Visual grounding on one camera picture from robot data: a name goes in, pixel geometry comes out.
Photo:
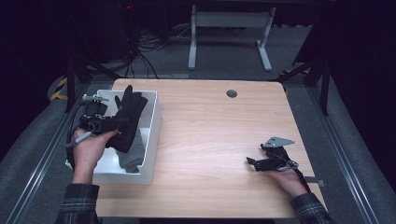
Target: person's left hand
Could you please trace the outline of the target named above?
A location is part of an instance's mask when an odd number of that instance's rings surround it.
[[[73,138],[76,139],[82,136],[85,132],[85,130],[78,128],[74,132]],[[92,183],[93,169],[101,159],[108,139],[114,136],[117,132],[118,130],[114,130],[108,133],[92,135],[82,142],[74,145],[73,154],[75,160],[75,171],[72,183]]]

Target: wooden tabletop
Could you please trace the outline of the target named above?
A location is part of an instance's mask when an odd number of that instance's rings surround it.
[[[101,184],[99,217],[295,217],[290,196],[246,160],[266,159],[277,136],[305,176],[314,176],[279,83],[118,79],[113,90],[157,91],[162,126],[152,185]],[[228,90],[237,96],[227,96]],[[309,184],[323,202],[318,184]]]

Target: plaid sleeve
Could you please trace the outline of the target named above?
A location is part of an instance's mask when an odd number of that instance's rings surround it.
[[[313,193],[297,196],[290,204],[300,223],[335,223]]]
[[[95,211],[98,193],[96,185],[68,185],[55,223],[99,223]]]

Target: black glove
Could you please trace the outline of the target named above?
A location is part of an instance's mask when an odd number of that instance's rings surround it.
[[[115,101],[119,111],[114,119],[129,119],[129,125],[120,127],[119,133],[108,140],[106,147],[114,147],[120,152],[127,153],[134,141],[140,115],[148,100],[142,96],[142,92],[133,92],[132,86],[129,85],[125,89],[122,100],[116,96]]]

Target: gray carpet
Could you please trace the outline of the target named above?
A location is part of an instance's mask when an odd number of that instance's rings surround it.
[[[194,71],[187,69],[190,47],[188,39],[181,39],[164,49],[145,53],[145,56],[160,78],[264,81],[277,77],[280,71],[291,69],[291,62],[308,32],[309,27],[282,27],[271,30],[266,45],[273,66],[270,73],[264,72],[254,44],[255,36],[260,34],[257,30],[246,30],[240,35],[214,29],[202,31],[198,36],[197,63]],[[148,71],[140,59],[133,61],[132,69],[135,78],[154,78],[152,71]],[[120,71],[120,75],[124,74],[125,70]],[[127,76],[133,77],[131,70]],[[316,112],[316,102],[312,100],[311,91],[301,84],[302,78],[304,76],[294,77],[284,83],[284,86],[288,90],[290,107],[316,176],[327,184],[321,190],[329,213],[338,223],[364,223],[361,210],[334,156],[333,143],[321,121],[322,115]],[[111,83],[112,80],[107,77],[95,76],[87,93],[108,89]],[[49,92],[52,92],[57,84],[57,81],[54,81]],[[25,130],[0,163],[0,223],[6,223],[32,172],[46,153],[47,145],[58,128],[64,110],[65,101],[52,101]],[[332,123],[346,150],[367,193],[367,199],[373,206],[378,218],[377,223],[396,223],[396,196],[364,145],[333,83],[330,88],[329,114],[326,119]],[[32,201],[27,202],[29,207],[22,214],[21,223],[51,223],[57,215],[72,172],[64,165],[64,148],[56,148],[55,152]],[[138,223],[138,219],[104,217],[103,223]],[[297,222],[295,219],[278,219],[276,223]]]

